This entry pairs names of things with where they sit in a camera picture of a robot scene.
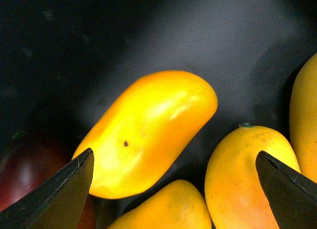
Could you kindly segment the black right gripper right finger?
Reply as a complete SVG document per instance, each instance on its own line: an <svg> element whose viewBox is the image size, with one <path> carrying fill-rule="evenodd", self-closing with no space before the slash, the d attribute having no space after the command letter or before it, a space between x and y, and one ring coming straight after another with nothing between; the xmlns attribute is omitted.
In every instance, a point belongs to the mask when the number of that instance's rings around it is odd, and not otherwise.
<svg viewBox="0 0 317 229"><path fill-rule="evenodd" d="M317 227L317 184L265 151L256 170L269 206L281 229Z"/></svg>

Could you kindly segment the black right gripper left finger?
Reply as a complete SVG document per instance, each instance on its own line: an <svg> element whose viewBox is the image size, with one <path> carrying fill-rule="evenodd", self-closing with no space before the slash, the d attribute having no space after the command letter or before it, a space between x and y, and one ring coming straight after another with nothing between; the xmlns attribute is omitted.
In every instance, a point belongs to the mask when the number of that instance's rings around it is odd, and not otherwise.
<svg viewBox="0 0 317 229"><path fill-rule="evenodd" d="M93 178L88 148L39 187L0 213L2 229L75 229Z"/></svg>

